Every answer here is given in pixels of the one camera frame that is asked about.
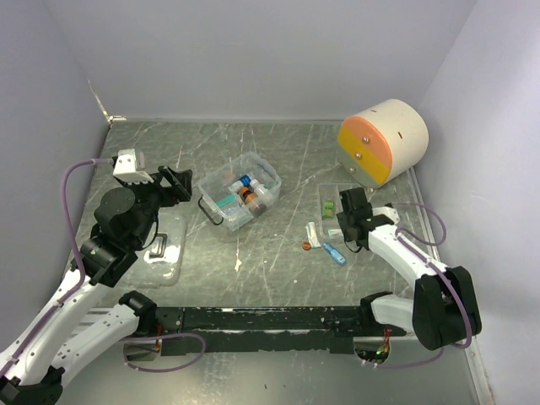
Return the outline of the green medicine box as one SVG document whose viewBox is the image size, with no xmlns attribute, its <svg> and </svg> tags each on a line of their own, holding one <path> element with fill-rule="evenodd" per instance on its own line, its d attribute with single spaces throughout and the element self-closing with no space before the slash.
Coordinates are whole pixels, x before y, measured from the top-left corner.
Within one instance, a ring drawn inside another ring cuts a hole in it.
<svg viewBox="0 0 540 405">
<path fill-rule="evenodd" d="M 335 216 L 335 202 L 332 199 L 326 199 L 322 203 L 321 216 L 324 219 L 332 219 Z"/>
</svg>

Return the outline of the clear plastic divider tray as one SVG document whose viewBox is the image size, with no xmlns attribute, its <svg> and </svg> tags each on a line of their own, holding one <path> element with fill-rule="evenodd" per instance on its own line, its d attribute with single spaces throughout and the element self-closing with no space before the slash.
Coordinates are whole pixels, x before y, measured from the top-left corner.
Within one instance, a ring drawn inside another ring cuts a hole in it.
<svg viewBox="0 0 540 405">
<path fill-rule="evenodd" d="M 357 183 L 321 183 L 316 187 L 319 206 L 319 231 L 323 239 L 343 237 L 337 214 L 343 211 L 340 192 L 360 187 Z"/>
</svg>

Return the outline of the white tube packet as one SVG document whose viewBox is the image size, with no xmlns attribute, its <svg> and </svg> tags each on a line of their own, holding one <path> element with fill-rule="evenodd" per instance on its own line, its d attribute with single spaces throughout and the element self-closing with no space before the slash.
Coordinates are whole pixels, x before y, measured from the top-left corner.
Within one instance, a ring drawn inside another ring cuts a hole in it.
<svg viewBox="0 0 540 405">
<path fill-rule="evenodd" d="M 321 242 L 318 239 L 316 226 L 314 222 L 308 222 L 305 226 L 307 240 L 311 249 L 321 248 Z"/>
</svg>

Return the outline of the clear plastic storage box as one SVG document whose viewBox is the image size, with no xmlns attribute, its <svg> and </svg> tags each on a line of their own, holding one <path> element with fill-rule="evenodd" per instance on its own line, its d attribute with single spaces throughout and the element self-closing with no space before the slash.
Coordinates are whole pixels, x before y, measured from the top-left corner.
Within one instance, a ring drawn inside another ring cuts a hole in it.
<svg viewBox="0 0 540 405">
<path fill-rule="evenodd" d="M 282 186 L 282 179 L 277 171 L 255 152 L 248 152 L 231 160 L 228 164 L 203 177 L 197 184 L 201 193 L 197 205 L 210 223 L 214 226 L 223 226 L 230 232 L 236 232 L 254 217 L 247 205 L 243 202 L 242 209 L 234 216 L 225 217 L 216 203 L 227 197 L 228 186 L 243 175 L 259 180 L 269 190 L 271 197 L 267 201 L 257 200 L 267 206 L 267 212 L 277 203 Z"/>
</svg>

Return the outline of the teal-header plastic sachet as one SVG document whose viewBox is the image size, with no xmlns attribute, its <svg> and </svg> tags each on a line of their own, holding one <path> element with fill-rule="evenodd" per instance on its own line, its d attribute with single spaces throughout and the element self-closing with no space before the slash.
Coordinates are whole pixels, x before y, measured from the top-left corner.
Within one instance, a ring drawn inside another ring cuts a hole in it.
<svg viewBox="0 0 540 405">
<path fill-rule="evenodd" d="M 243 207 L 243 202 L 238 194 L 229 194 L 216 203 L 225 217 L 236 215 Z"/>
</svg>

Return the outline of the small blue-label vial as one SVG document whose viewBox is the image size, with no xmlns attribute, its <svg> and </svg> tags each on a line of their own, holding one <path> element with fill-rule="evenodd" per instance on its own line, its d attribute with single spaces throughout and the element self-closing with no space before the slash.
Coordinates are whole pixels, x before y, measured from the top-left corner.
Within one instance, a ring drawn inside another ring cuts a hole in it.
<svg viewBox="0 0 540 405">
<path fill-rule="evenodd" d="M 227 190 L 231 194 L 238 194 L 243 188 L 249 189 L 251 185 L 251 178 L 248 175 L 243 175 L 237 181 L 228 186 Z"/>
</svg>

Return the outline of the white medicine bottle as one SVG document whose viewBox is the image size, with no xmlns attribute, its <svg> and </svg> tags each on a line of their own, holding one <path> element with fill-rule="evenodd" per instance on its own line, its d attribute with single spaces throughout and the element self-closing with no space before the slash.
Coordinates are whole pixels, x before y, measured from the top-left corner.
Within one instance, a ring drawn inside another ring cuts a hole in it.
<svg viewBox="0 0 540 405">
<path fill-rule="evenodd" d="M 250 182 L 251 189 L 253 192 L 262 200 L 267 201 L 271 195 L 269 193 L 269 190 L 266 188 L 265 185 L 263 185 L 259 180 L 252 179 Z"/>
</svg>

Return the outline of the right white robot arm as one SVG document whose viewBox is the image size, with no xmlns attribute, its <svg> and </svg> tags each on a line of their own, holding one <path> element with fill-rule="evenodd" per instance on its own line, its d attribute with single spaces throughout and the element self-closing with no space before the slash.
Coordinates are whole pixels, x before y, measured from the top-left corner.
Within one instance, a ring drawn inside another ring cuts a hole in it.
<svg viewBox="0 0 540 405">
<path fill-rule="evenodd" d="M 473 279 L 462 267 L 449 267 L 422 251 L 407 229 L 388 212 L 372 208 L 361 187 L 339 193 L 342 210 L 337 213 L 344 242 L 382 258 L 413 290 L 412 299 L 391 292 L 361 300 L 359 329 L 374 336 L 386 326 L 411 332 L 428 350 L 445 346 L 467 348 L 482 330 Z"/>
</svg>

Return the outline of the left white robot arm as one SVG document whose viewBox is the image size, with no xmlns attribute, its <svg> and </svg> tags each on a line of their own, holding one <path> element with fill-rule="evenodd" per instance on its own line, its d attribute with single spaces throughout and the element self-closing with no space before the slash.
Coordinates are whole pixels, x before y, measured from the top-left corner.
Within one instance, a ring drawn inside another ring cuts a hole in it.
<svg viewBox="0 0 540 405">
<path fill-rule="evenodd" d="M 161 208 L 192 198 L 192 171 L 160 166 L 157 172 L 115 173 L 94 211 L 88 240 L 76 246 L 72 267 L 26 330 L 1 354 L 4 404 L 54 404 L 88 364 L 123 338 L 147 339 L 158 325 L 157 305 L 132 291 L 82 332 L 74 330 L 112 291 L 156 232 Z"/>
</svg>

